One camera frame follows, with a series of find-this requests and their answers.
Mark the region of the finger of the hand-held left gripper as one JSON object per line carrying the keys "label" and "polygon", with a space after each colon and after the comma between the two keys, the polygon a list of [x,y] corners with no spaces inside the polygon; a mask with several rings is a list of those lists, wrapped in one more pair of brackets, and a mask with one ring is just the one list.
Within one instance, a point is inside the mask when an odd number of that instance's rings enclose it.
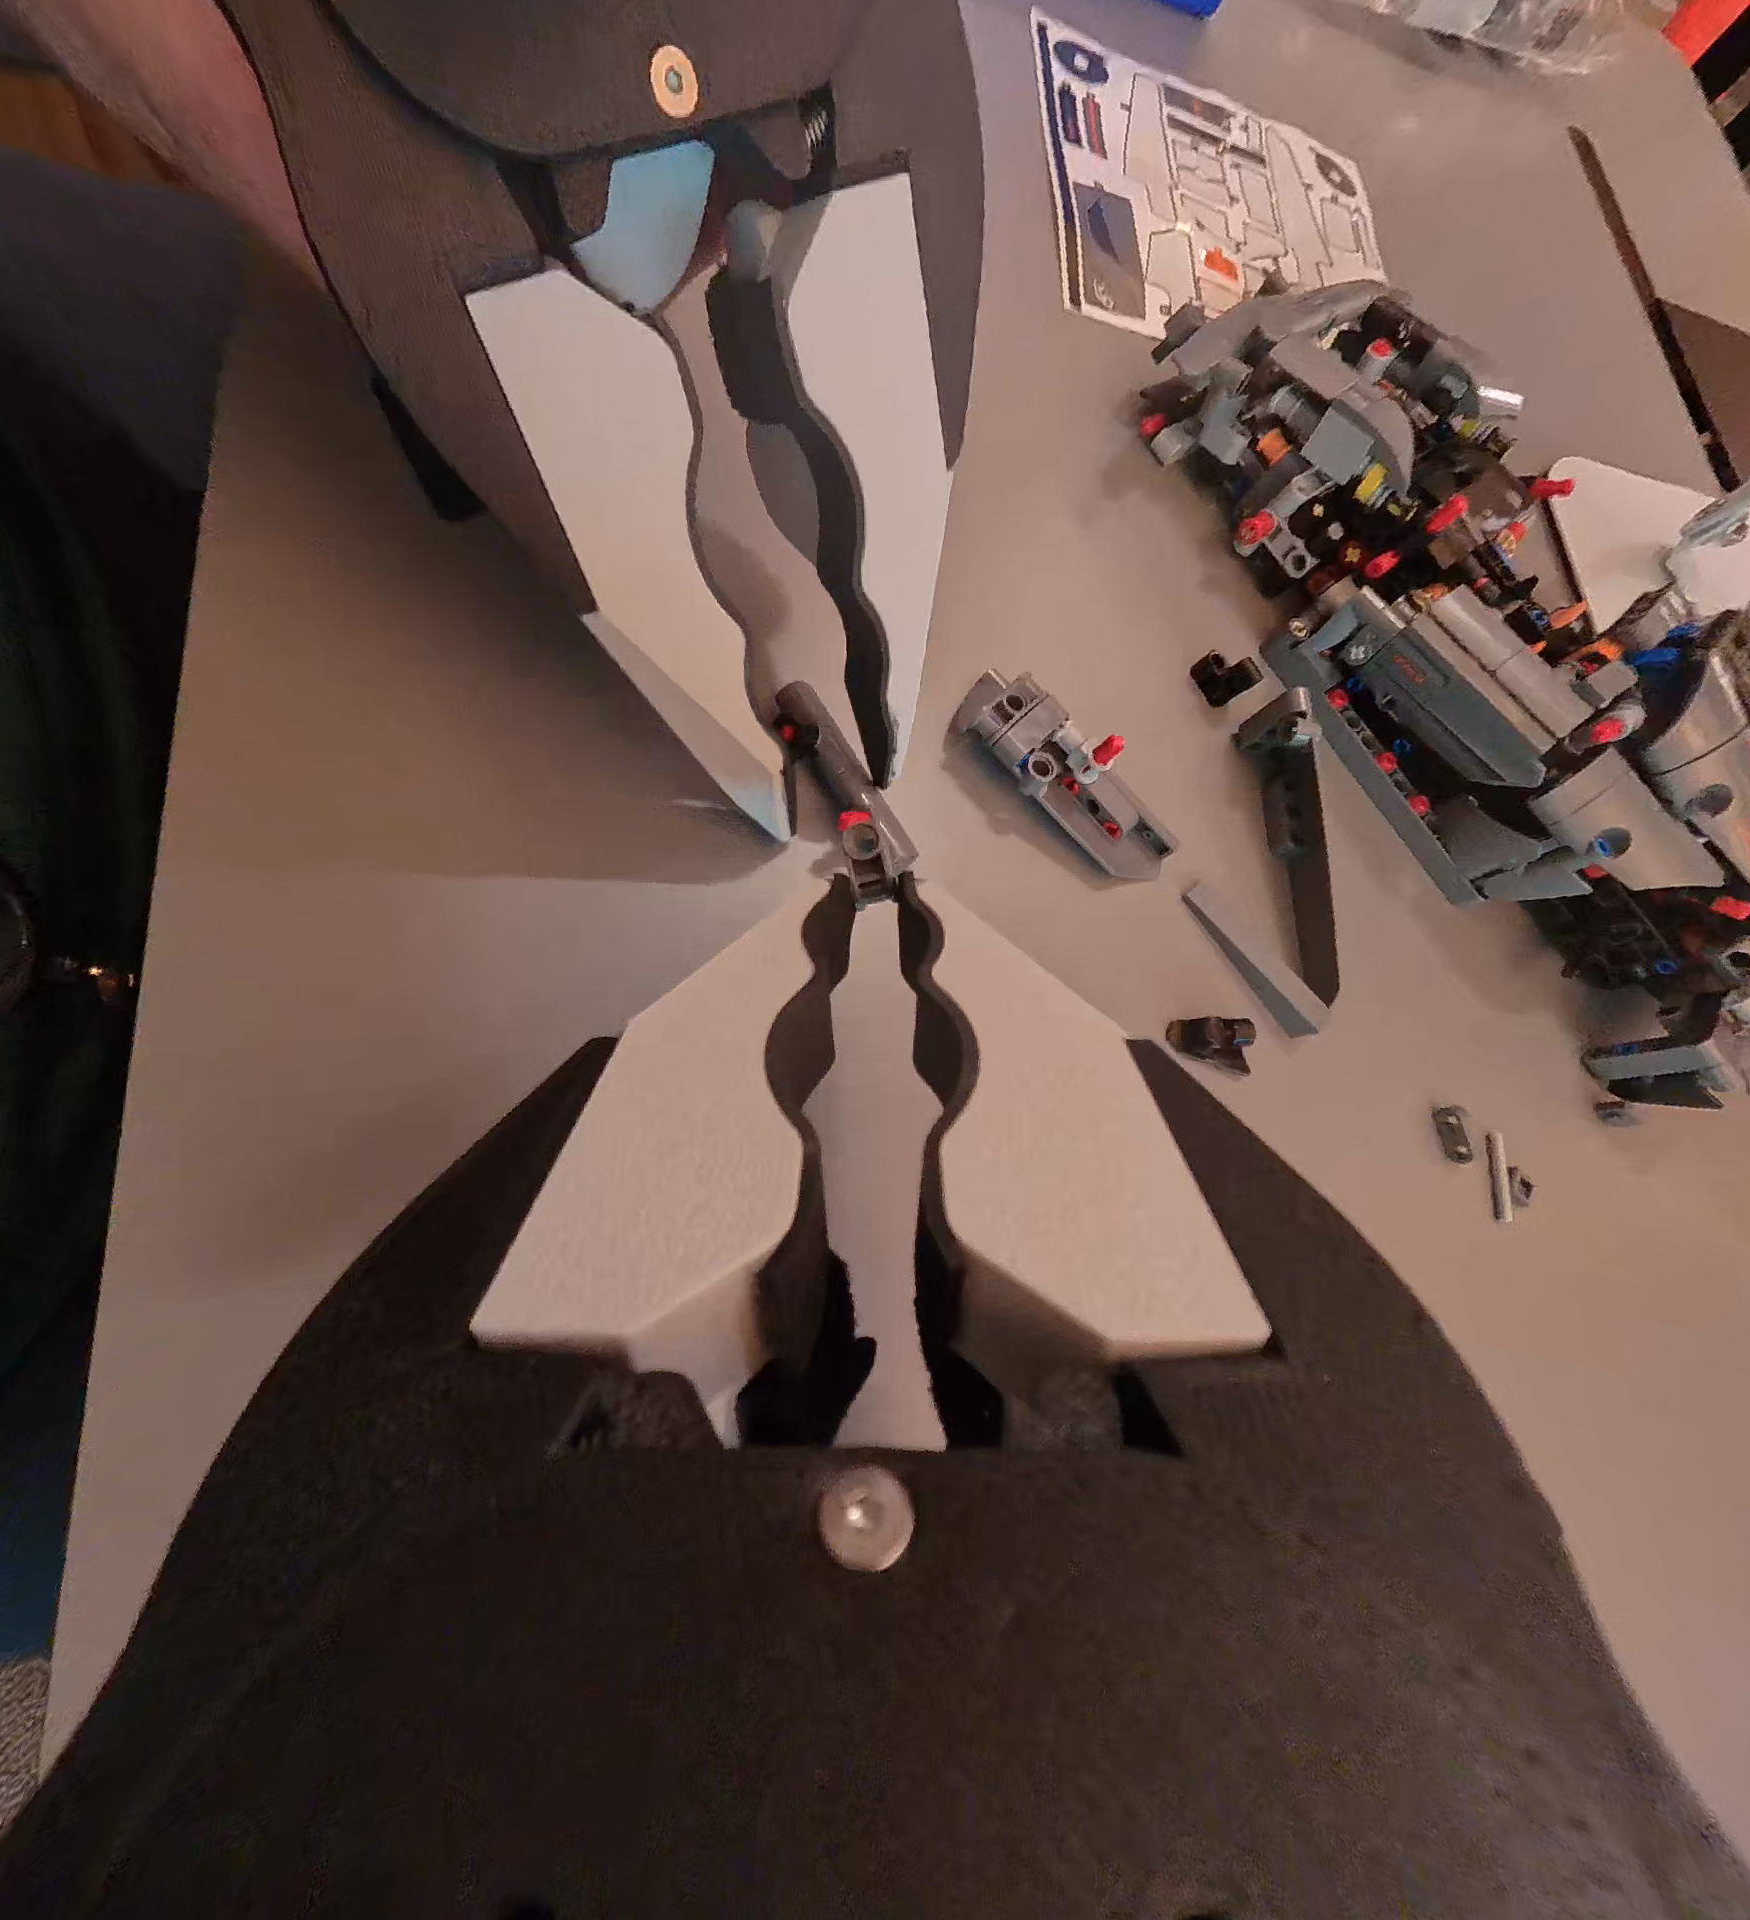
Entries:
{"label": "finger of the hand-held left gripper", "polygon": [[463,305],[574,553],[583,626],[725,798],[786,841],[782,752],[696,541],[694,388],[653,318],[694,263],[711,176],[699,138],[612,159],[604,218],[567,260]]}
{"label": "finger of the hand-held left gripper", "polygon": [[734,203],[705,290],[735,414],[808,480],[808,551],[877,784],[900,771],[927,659],[953,457],[941,430],[911,182]]}

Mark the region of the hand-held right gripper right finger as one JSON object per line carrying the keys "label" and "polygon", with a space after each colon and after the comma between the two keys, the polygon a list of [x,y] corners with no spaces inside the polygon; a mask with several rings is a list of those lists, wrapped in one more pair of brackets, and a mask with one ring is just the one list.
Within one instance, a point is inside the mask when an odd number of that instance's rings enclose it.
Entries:
{"label": "hand-held right gripper right finger", "polygon": [[941,1434],[1086,1401],[1121,1429],[1146,1364],[1265,1356],[1267,1316],[1142,1066],[1177,1066],[946,890],[903,880],[911,1062],[936,1100],[916,1229],[916,1320]]}

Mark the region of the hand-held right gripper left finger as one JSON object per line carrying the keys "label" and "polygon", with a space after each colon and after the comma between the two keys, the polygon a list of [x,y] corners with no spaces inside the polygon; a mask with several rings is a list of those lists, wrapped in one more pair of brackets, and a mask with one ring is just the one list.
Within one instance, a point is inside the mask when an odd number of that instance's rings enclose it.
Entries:
{"label": "hand-held right gripper left finger", "polygon": [[846,877],[814,883],[629,1020],[474,1311],[479,1345],[680,1376],[743,1443],[835,1440],[874,1344],[806,1107],[857,914]]}

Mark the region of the grey beam sub-assembly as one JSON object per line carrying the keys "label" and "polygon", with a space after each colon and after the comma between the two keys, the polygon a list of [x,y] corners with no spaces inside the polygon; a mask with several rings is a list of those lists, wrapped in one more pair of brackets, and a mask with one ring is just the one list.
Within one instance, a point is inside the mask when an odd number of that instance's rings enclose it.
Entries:
{"label": "grey beam sub-assembly", "polygon": [[1124,736],[1086,736],[1030,675],[983,669],[952,731],[970,739],[1104,875],[1148,881],[1175,852],[1175,834],[1117,771]]}

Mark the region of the grey panel with black connector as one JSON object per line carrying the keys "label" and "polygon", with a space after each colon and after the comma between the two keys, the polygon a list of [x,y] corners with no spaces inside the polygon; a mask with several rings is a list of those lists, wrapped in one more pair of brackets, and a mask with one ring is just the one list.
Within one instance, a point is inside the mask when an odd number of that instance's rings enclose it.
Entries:
{"label": "grey panel with black connector", "polygon": [[857,905],[893,899],[917,850],[814,688],[789,681],[775,690],[771,731],[833,812]]}

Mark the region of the toy car model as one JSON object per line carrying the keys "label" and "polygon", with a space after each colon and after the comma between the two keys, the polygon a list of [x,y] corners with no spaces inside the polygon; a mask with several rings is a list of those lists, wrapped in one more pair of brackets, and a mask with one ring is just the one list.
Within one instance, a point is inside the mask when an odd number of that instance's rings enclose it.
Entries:
{"label": "toy car model", "polygon": [[1652,997],[1582,1066],[1635,1106],[1750,1091],[1750,608],[1599,631],[1522,541],[1574,493],[1511,461],[1522,397],[1385,283],[1184,307],[1141,438],[1213,485],[1286,690],[1455,903],[1523,907],[1568,978]]}

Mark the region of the person's left forearm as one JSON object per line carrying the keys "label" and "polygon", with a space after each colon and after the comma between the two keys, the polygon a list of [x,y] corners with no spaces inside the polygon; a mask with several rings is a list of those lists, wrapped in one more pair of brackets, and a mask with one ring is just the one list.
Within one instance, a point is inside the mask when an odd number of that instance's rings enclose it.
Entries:
{"label": "person's left forearm", "polygon": [[321,283],[259,82],[215,2],[3,8],[68,78],[184,180]]}

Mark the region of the sticker sheet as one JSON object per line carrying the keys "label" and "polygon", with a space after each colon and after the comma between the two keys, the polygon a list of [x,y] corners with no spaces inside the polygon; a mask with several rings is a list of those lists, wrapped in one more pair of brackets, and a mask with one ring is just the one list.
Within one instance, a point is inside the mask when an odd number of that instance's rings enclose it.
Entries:
{"label": "sticker sheet", "polygon": [[1067,312],[1159,339],[1184,307],[1385,279],[1350,159],[1040,5],[1028,30]]}

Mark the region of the grey triangular panel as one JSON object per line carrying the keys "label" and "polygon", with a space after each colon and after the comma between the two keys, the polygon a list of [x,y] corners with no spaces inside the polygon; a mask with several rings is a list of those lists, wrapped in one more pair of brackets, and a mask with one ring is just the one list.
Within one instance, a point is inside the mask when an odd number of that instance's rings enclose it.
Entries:
{"label": "grey triangular panel", "polygon": [[1320,742],[1323,728],[1306,690],[1280,694],[1233,735],[1255,777],[1267,852],[1289,886],[1298,978],[1330,1008],[1343,983],[1320,794]]}

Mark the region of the white book stand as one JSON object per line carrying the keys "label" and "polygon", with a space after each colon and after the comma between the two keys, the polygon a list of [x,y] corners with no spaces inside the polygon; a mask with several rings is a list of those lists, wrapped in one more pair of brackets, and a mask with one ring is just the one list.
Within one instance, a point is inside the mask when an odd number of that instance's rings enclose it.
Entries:
{"label": "white book stand", "polygon": [[1750,481],[1710,499],[1577,457],[1550,478],[1574,485],[1549,513],[1599,631],[1665,591],[1692,617],[1750,608]]}

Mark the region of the clear bag with paper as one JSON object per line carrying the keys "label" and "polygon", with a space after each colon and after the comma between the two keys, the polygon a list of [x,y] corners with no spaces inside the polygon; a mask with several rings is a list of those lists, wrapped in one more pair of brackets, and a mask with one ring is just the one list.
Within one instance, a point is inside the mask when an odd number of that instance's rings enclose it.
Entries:
{"label": "clear bag with paper", "polygon": [[1533,71],[1584,76],[1611,62],[1630,25],[1662,30],[1675,2],[1353,2],[1423,36]]}

